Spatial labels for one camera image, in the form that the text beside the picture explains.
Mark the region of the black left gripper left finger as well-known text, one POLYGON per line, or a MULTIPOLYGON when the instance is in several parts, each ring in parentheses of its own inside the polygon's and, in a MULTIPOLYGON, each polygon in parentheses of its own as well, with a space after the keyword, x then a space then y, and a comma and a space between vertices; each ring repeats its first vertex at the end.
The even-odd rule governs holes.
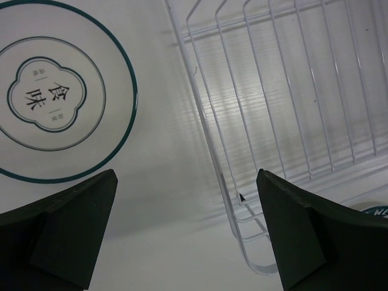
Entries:
POLYGON ((1 290, 87 290, 115 200, 105 170, 1 214, 1 290))

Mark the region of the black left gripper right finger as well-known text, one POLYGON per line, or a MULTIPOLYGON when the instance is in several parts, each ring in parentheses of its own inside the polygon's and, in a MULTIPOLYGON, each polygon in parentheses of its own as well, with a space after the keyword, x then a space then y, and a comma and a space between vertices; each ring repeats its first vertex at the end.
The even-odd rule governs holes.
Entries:
POLYGON ((387 290, 387 216, 342 206, 264 169, 256 185, 284 290, 387 290))

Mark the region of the white plate green clover design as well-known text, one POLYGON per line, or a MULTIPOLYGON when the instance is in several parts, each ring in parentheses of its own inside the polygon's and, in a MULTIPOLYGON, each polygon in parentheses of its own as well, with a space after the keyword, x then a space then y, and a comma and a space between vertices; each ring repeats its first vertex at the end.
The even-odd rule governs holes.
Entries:
POLYGON ((97 19, 58 1, 1 3, 1 174, 57 184, 105 166, 138 109, 130 58, 97 19))

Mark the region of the white wire dish rack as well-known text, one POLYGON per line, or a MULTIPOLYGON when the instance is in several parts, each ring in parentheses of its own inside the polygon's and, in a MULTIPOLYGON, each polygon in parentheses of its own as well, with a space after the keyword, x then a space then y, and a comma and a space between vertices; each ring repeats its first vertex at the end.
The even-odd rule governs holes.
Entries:
POLYGON ((386 216, 386 1, 166 6, 223 209, 253 272, 277 272, 260 169, 386 216))

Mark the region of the plate with dark green rim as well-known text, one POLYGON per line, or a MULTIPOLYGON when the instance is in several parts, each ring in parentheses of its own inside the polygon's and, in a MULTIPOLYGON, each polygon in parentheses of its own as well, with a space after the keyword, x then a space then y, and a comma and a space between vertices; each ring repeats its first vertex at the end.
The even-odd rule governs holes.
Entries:
POLYGON ((349 207, 351 209, 382 218, 387 218, 388 214, 387 203, 379 201, 364 201, 352 204, 349 207))

